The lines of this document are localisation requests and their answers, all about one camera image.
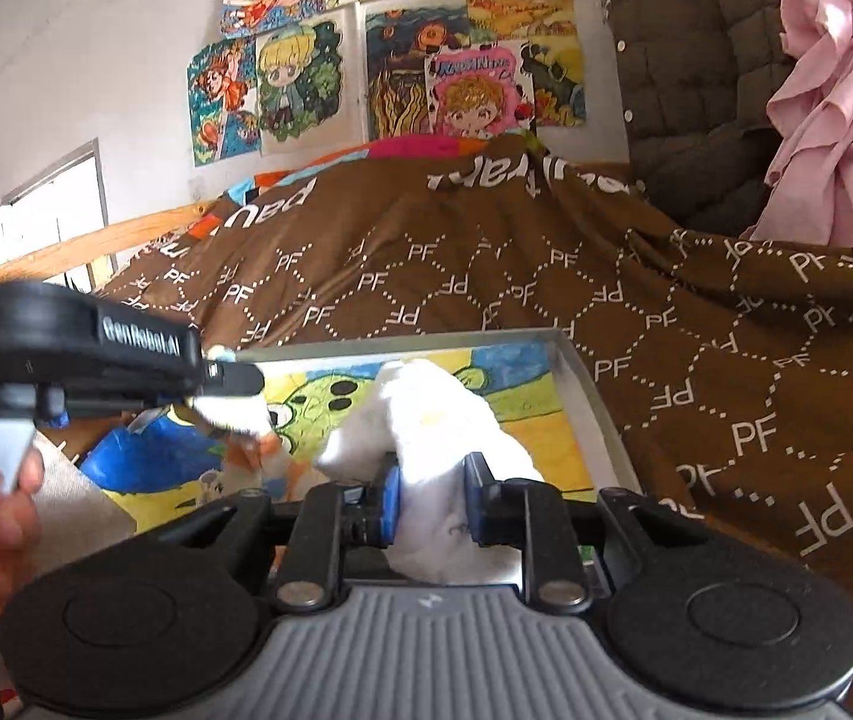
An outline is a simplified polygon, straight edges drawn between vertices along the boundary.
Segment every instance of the window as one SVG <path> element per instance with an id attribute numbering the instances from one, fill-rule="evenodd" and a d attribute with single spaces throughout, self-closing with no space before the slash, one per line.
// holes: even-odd
<path id="1" fill-rule="evenodd" d="M 100 161 L 95 141 L 64 157 L 12 191 L 0 206 L 0 265 L 106 226 Z M 49 281 L 90 292 L 116 269 L 115 260 L 67 271 Z"/>

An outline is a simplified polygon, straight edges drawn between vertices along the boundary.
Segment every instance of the gray ribbed surface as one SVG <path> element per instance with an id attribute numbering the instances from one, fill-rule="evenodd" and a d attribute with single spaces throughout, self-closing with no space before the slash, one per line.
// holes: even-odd
<path id="1" fill-rule="evenodd" d="M 281 622 L 229 688 L 176 720 L 666 720 L 716 717 L 623 675 L 581 621 L 506 587 L 354 589 L 333 613 Z M 59 715 L 30 709 L 26 720 Z M 836 706 L 789 715 L 839 720 Z"/>

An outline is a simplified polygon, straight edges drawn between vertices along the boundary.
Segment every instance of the wall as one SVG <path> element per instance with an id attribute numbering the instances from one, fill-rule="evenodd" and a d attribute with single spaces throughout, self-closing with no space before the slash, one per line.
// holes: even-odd
<path id="1" fill-rule="evenodd" d="M 249 154 L 194 169 L 185 74 L 216 38 L 218 1 L 1 0 L 0 198 L 93 138 L 111 223 L 216 196 L 252 172 L 329 151 Z M 592 126 L 561 151 L 625 159 L 612 38 L 595 2 L 578 1 L 589 36 L 605 41 L 592 49 L 602 56 L 586 60 Z"/>

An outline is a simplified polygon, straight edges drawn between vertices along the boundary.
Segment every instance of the dark quilted jacket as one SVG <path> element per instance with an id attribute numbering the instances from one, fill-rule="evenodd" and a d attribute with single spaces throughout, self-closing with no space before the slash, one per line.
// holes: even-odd
<path id="1" fill-rule="evenodd" d="M 766 103 L 793 69 L 780 0 L 610 0 L 630 159 L 650 201 L 694 230 L 759 218 L 780 136 Z"/>

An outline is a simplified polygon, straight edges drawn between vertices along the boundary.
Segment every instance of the silver screw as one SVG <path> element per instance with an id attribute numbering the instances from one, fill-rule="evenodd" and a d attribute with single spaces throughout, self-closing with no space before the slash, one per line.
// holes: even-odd
<path id="1" fill-rule="evenodd" d="M 276 597 L 290 607 L 314 607 L 322 600 L 322 587 L 314 581 L 287 581 Z"/>
<path id="2" fill-rule="evenodd" d="M 540 585 L 540 600 L 553 607 L 575 607 L 586 600 L 586 590 L 575 581 L 554 580 Z"/>

